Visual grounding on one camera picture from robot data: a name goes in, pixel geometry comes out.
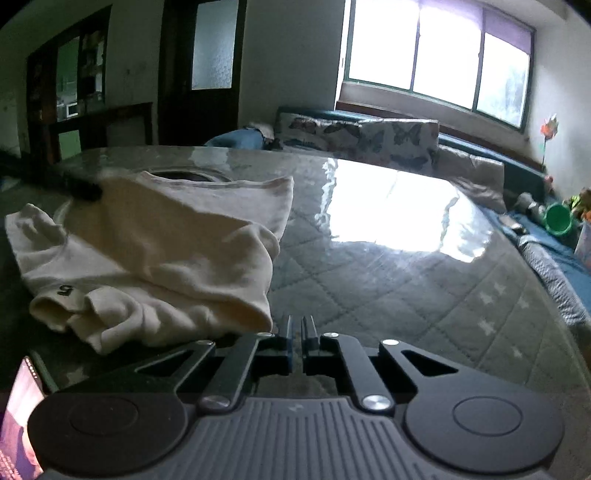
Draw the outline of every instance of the pillow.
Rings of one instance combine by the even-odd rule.
[[[439,146],[435,176],[454,184],[470,200],[497,213],[506,213],[503,201],[505,165],[490,158]]]
[[[275,126],[275,138],[279,140],[281,148],[287,146],[328,151],[328,144],[320,136],[321,131],[322,127],[316,118],[282,112]]]
[[[359,126],[356,160],[433,176],[439,143],[437,121],[380,119],[363,121]]]
[[[282,112],[275,126],[280,147],[328,151],[335,157],[433,175],[439,141],[435,120],[325,120]]]

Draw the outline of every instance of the purple window blind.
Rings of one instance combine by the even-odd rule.
[[[531,31],[492,10],[485,12],[485,31],[531,55]]]
[[[422,8],[431,7],[467,18],[482,30],[482,7],[467,0],[423,0]]]

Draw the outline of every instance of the screw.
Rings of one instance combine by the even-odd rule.
[[[373,411],[388,410],[392,406],[392,402],[383,395],[368,395],[361,403],[365,408]]]
[[[230,400],[221,395],[210,395],[208,397],[202,397],[199,404],[207,410],[224,410],[230,406]]]

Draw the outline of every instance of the toy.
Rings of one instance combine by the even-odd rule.
[[[570,208],[573,217],[577,220],[586,219],[587,212],[591,211],[591,189],[585,187],[578,195],[565,200],[564,205]]]

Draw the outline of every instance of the window frame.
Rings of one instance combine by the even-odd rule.
[[[417,1],[419,4],[419,7],[420,7],[423,2],[422,2],[422,0],[417,0]],[[530,100],[531,100],[531,91],[532,91],[533,76],[534,76],[536,30],[535,30],[535,28],[531,27],[530,25],[523,23],[522,21],[516,19],[515,17],[512,17],[511,15],[503,12],[502,10],[499,10],[498,8],[494,8],[494,7],[491,7],[490,5],[485,5],[483,3],[476,2],[476,1],[474,1],[472,3],[479,5],[482,8],[482,25],[483,26],[485,24],[486,11],[488,10],[488,11],[493,11],[496,14],[506,17],[507,19],[516,23],[520,27],[523,27],[526,30],[528,30],[529,32],[531,32],[530,67],[529,67],[529,71],[528,71],[527,85],[525,86],[525,101],[524,101],[524,107],[523,107],[523,114],[521,115],[521,124],[518,127],[516,127],[513,124],[510,124],[509,122],[505,122],[504,120],[501,120],[500,118],[497,118],[493,115],[490,115],[488,113],[484,113],[484,112],[481,112],[478,110],[478,99],[480,96],[480,86],[482,83],[482,67],[483,67],[483,63],[484,63],[484,45],[485,45],[485,35],[486,35],[484,27],[482,28],[482,31],[480,34],[480,51],[478,54],[478,74],[476,76],[476,89],[474,92],[474,100],[472,102],[472,108],[466,108],[461,105],[457,105],[455,103],[448,102],[446,100],[441,100],[440,98],[437,98],[437,97],[432,97],[430,95],[425,95],[423,93],[418,93],[418,92],[414,91],[415,74],[417,72],[418,42],[419,42],[419,39],[421,36],[420,35],[420,28],[421,28],[420,17],[417,21],[417,36],[415,39],[415,46],[414,46],[413,72],[411,75],[411,83],[410,83],[409,89],[395,87],[392,85],[386,85],[383,83],[371,82],[369,80],[359,80],[359,79],[351,78],[349,76],[349,70],[350,70],[350,64],[351,64],[351,51],[352,51],[352,47],[353,47],[353,33],[355,30],[355,8],[356,8],[356,0],[351,0],[351,12],[349,15],[349,32],[348,32],[348,36],[347,36],[347,53],[346,53],[346,57],[345,57],[345,81],[359,83],[362,85],[373,85],[373,86],[377,86],[377,87],[384,87],[384,88],[387,88],[390,90],[396,90],[398,92],[407,92],[407,93],[409,93],[413,96],[419,97],[419,98],[424,98],[424,99],[427,99],[427,100],[430,100],[433,102],[442,103],[444,105],[448,105],[448,106],[463,110],[465,112],[471,112],[471,113],[475,113],[477,115],[481,115],[485,118],[488,118],[489,120],[492,120],[492,121],[497,122],[505,127],[510,128],[514,131],[524,134],[525,130],[527,128],[527,121],[528,121],[528,117],[529,117],[529,113],[530,113]]]

